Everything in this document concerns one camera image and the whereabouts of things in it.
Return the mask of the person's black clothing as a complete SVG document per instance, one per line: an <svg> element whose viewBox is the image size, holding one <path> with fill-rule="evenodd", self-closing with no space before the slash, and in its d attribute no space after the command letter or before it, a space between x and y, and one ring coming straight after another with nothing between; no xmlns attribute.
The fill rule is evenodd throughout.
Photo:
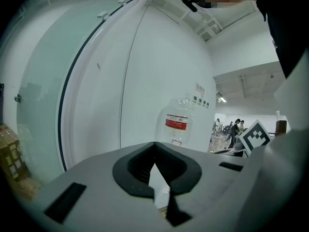
<svg viewBox="0 0 309 232"><path fill-rule="evenodd" d="M292 28L293 23L307 23L309 0L256 0L256 5L268 22L282 71L288 77L309 48L309 32Z"/></svg>

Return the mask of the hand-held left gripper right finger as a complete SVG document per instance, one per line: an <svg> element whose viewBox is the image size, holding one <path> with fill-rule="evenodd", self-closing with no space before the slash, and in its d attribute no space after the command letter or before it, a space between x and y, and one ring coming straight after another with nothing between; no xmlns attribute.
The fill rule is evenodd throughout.
<svg viewBox="0 0 309 232"><path fill-rule="evenodd" d="M241 212L256 178L254 156L240 158L154 144L170 186L167 219L155 232L244 232Z"/></svg>

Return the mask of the clear water bottle red label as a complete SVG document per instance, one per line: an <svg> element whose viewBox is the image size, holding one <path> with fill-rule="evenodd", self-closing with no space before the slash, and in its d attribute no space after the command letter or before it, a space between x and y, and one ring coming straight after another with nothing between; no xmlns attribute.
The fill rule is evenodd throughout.
<svg viewBox="0 0 309 232"><path fill-rule="evenodd" d="M189 99L171 99L158 115L155 140L186 146L191 136L194 112L195 104Z"/></svg>

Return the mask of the frosted glass door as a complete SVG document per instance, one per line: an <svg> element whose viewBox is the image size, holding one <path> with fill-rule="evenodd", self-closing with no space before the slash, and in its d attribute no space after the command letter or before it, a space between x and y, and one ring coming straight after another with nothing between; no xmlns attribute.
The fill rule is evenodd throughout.
<svg viewBox="0 0 309 232"><path fill-rule="evenodd" d="M58 146L59 110L83 48L110 14L130 0L62 0L27 62L17 103L17 133L30 175L47 184L66 170Z"/></svg>

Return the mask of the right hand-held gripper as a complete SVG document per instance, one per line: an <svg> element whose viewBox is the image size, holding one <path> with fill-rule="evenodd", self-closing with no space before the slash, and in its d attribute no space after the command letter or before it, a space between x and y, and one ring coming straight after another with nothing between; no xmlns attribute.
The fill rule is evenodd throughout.
<svg viewBox="0 0 309 232"><path fill-rule="evenodd" d="M234 152L244 152L249 157L255 148L266 146L270 141L269 133L257 119L241 135L235 137L233 149Z"/></svg>

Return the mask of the brown cardboard box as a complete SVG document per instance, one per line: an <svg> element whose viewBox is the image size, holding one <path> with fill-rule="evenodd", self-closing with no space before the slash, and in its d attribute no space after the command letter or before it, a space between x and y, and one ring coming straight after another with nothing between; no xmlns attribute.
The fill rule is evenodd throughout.
<svg viewBox="0 0 309 232"><path fill-rule="evenodd" d="M12 149L13 146L19 147L18 136L6 125L0 125L0 137Z"/></svg>
<svg viewBox="0 0 309 232"><path fill-rule="evenodd" d="M13 148L11 149L4 141L0 141L0 163L2 167L5 169L5 161L7 162L7 164L11 164L11 162L16 160L22 161L17 148L13 146Z"/></svg>
<svg viewBox="0 0 309 232"><path fill-rule="evenodd" d="M11 164L7 164L5 161L4 167L7 171L8 177L13 181L19 181L26 175L27 172L21 160L13 161Z"/></svg>

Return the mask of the black headset microphone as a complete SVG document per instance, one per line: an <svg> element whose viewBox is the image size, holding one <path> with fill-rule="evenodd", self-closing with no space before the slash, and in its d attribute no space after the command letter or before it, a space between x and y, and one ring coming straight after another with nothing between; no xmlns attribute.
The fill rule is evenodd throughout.
<svg viewBox="0 0 309 232"><path fill-rule="evenodd" d="M185 4L192 12L197 12L197 7L194 5L192 0L181 0L183 4Z"/></svg>

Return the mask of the brown wooden stand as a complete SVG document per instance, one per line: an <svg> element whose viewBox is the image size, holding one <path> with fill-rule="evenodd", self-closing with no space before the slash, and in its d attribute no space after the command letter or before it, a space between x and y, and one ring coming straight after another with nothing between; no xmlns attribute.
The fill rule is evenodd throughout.
<svg viewBox="0 0 309 232"><path fill-rule="evenodd" d="M278 120L276 122L275 134L285 134L287 131L287 121L286 120Z"/></svg>

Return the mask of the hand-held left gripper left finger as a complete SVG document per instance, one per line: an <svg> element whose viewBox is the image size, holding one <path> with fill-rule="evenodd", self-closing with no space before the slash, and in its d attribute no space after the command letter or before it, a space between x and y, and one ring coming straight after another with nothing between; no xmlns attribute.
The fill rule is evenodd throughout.
<svg viewBox="0 0 309 232"><path fill-rule="evenodd" d="M123 156L146 146L132 145L89 157L44 186L33 201L36 214L49 231L166 232L171 224L153 199L129 195L114 180L112 168ZM85 185L80 198L59 224L44 212L72 183Z"/></svg>

